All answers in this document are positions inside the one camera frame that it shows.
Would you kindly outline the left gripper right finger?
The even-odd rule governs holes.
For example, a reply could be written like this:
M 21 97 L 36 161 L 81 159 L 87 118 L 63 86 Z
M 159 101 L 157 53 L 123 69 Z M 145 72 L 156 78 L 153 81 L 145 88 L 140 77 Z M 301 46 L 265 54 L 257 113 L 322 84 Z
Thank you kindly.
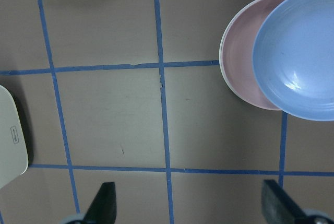
M 261 212 L 266 223 L 309 223 L 306 213 L 275 180 L 263 180 Z

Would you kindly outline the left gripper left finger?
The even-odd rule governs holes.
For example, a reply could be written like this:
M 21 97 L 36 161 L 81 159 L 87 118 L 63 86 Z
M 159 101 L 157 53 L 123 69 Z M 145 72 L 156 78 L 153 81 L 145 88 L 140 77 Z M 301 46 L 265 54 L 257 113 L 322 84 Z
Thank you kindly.
M 115 223 L 116 189 L 114 182 L 102 183 L 83 221 L 84 223 Z

